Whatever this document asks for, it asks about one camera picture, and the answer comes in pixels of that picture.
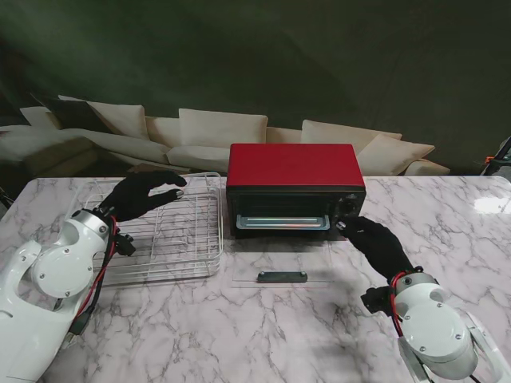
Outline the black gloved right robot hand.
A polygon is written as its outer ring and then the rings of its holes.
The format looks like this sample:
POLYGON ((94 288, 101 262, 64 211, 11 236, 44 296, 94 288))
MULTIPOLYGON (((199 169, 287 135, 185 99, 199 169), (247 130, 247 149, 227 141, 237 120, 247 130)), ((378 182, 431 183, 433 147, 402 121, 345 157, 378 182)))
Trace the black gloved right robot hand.
POLYGON ((414 269, 398 237, 382 224, 364 216, 347 216, 336 227, 387 282, 400 272, 414 269))

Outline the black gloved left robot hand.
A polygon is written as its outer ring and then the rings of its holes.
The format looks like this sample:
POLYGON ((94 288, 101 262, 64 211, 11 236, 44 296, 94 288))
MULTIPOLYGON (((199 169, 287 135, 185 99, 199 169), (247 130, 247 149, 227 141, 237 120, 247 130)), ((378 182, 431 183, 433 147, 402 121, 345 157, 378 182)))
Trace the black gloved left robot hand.
POLYGON ((115 186, 97 210, 103 216, 113 216, 117 222, 130 221, 180 199, 184 194, 181 188, 186 185, 185 178, 169 170, 133 173, 115 186), (175 185, 177 188, 160 194, 149 194, 154 188, 163 185, 175 185))

